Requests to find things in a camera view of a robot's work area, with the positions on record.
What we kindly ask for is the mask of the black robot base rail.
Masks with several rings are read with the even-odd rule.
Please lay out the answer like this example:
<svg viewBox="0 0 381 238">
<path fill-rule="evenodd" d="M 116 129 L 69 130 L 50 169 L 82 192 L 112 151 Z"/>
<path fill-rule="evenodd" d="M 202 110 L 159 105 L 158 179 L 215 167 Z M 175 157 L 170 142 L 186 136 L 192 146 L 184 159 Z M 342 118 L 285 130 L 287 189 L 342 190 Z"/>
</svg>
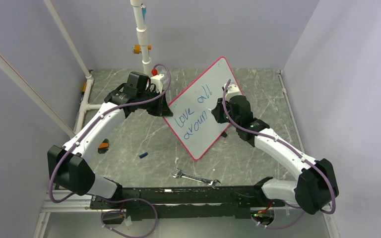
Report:
<svg viewBox="0 0 381 238">
<path fill-rule="evenodd" d="M 248 219 L 257 210 L 284 207 L 279 200 L 267 199 L 258 186 L 210 187 L 142 187 L 123 188 L 120 198 L 113 202 L 94 198 L 92 210 L 123 208 L 133 221 L 154 218 L 234 217 Z"/>
</svg>

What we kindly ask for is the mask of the pink-framed whiteboard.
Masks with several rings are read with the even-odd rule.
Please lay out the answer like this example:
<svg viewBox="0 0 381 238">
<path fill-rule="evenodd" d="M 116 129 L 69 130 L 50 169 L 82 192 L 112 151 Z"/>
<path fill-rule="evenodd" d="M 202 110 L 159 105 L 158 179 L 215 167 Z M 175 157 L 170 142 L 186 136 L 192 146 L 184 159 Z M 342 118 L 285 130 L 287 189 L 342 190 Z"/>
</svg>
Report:
<svg viewBox="0 0 381 238">
<path fill-rule="evenodd" d="M 227 59 L 220 57 L 169 103 L 173 116 L 164 121 L 196 161 L 229 126 L 217 123 L 211 110 L 231 83 L 239 86 Z"/>
</svg>

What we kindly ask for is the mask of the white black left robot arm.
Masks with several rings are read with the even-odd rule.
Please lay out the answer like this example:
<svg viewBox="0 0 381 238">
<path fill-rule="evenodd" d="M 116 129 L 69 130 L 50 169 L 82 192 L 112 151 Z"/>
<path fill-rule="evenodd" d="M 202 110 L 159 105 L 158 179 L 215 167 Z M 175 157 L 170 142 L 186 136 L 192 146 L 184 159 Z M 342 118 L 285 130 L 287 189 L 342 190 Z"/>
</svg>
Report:
<svg viewBox="0 0 381 238">
<path fill-rule="evenodd" d="M 77 135 L 63 146 L 54 145 L 48 150 L 49 191 L 57 184 L 72 194 L 99 196 L 108 207 L 119 207 L 122 185 L 95 174 L 89 162 L 104 139 L 136 110 L 155 117 L 173 116 L 165 97 L 170 82 L 168 75 L 131 72 L 125 83 L 105 97 L 98 112 Z"/>
</svg>

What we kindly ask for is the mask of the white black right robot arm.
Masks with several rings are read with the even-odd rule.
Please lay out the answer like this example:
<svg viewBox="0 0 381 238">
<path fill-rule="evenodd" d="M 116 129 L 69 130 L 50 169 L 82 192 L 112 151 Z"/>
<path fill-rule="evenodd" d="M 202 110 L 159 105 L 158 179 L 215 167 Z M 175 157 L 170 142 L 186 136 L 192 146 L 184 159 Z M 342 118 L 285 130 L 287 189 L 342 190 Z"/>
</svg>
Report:
<svg viewBox="0 0 381 238">
<path fill-rule="evenodd" d="M 254 186 L 256 204 L 265 206 L 271 200 L 282 200 L 308 214 L 335 212 L 339 190 L 329 160 L 315 159 L 286 142 L 268 124 L 253 116 L 250 103 L 243 95 L 228 101 L 219 98 L 211 113 L 216 122 L 232 124 L 243 141 L 266 152 L 296 178 L 296 181 L 262 179 Z"/>
</svg>

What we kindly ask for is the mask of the blue marker cap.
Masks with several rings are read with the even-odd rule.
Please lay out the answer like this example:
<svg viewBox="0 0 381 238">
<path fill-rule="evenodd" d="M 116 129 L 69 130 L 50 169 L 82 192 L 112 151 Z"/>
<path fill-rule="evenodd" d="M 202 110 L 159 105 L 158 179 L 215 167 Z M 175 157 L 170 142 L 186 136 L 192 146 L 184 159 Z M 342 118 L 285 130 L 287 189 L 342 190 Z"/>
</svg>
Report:
<svg viewBox="0 0 381 238">
<path fill-rule="evenodd" d="M 139 158 L 142 159 L 142 158 L 146 157 L 147 155 L 148 155 L 148 153 L 145 152 L 145 153 L 143 153 L 143 154 L 140 154 L 140 155 L 139 155 Z"/>
</svg>

